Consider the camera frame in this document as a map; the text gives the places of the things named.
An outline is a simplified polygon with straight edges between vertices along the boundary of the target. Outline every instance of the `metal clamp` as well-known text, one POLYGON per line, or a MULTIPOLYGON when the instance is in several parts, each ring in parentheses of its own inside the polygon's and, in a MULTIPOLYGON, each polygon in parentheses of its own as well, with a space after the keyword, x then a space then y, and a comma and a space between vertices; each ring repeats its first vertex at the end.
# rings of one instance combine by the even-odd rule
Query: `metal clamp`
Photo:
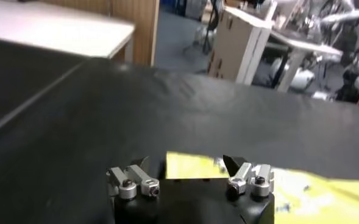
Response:
POLYGON ((151 178, 138 165, 126 167, 127 176, 140 185, 141 193, 148 197, 157 197, 160 193, 159 180, 151 178))
POLYGON ((251 194, 267 197, 274 190, 274 172, 270 165, 261 165, 258 175, 251 178, 251 194))
POLYGON ((246 191, 247 183, 252 176, 252 164, 243 163, 235 176, 228 178, 228 196, 237 198, 246 191))
POLYGON ((118 190, 120 198, 131 200, 136 197, 137 185, 128 179, 119 167, 111 168, 108 174, 108 181, 115 188, 115 192, 118 190))

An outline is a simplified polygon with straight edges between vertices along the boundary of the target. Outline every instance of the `black tabletop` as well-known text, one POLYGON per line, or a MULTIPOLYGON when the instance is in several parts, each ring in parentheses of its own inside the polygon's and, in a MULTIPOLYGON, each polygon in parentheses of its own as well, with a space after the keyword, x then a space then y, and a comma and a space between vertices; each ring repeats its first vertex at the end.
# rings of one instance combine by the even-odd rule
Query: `black tabletop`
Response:
POLYGON ((83 58, 0 41, 0 119, 83 58))
POLYGON ((112 222, 105 169, 168 150, 359 179, 359 107, 92 59, 0 129, 0 223, 112 222))

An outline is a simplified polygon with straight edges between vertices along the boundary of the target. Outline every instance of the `wooden panel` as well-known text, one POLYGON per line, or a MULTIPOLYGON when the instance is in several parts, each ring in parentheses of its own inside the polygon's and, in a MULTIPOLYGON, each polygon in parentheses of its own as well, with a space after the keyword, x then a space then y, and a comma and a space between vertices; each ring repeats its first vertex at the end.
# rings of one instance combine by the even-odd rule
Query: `wooden panel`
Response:
POLYGON ((73 9, 95 12, 103 15, 110 13, 110 0, 41 0, 50 4, 73 9))
POLYGON ((136 24, 133 62, 151 66, 155 59, 158 0, 111 0, 113 16, 136 24))

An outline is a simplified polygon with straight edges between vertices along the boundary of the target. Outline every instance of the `white table leg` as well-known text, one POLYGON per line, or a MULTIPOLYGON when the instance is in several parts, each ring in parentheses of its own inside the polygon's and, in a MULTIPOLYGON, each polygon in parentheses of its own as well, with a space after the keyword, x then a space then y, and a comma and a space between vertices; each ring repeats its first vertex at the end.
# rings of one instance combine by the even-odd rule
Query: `white table leg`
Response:
POLYGON ((252 54, 251 61, 248 65, 247 74, 244 77, 245 85, 252 85, 252 81, 255 77, 255 73, 259 66, 263 52, 265 51, 267 40, 270 37, 270 30, 261 29, 257 43, 255 45, 254 53, 252 54))
POLYGON ((281 83, 277 88, 278 92, 287 92, 291 81, 293 81, 294 76, 296 75, 297 70, 299 69, 302 61, 306 55, 305 51, 294 50, 290 55, 289 69, 286 71, 285 75, 282 77, 281 83))

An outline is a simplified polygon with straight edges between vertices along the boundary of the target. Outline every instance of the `screw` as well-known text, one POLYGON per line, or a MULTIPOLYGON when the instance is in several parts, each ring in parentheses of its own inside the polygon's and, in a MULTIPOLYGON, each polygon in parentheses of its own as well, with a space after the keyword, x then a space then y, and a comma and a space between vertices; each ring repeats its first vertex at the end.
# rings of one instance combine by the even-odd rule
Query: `screw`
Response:
POLYGON ((158 187, 151 187, 149 193, 152 197, 157 197, 160 193, 160 189, 158 187))
POLYGON ((261 176, 257 176, 255 177, 255 184, 264 184, 265 183, 265 178, 261 177, 261 176))
POLYGON ((133 184, 133 181, 126 179, 123 181, 123 187, 130 187, 133 184))

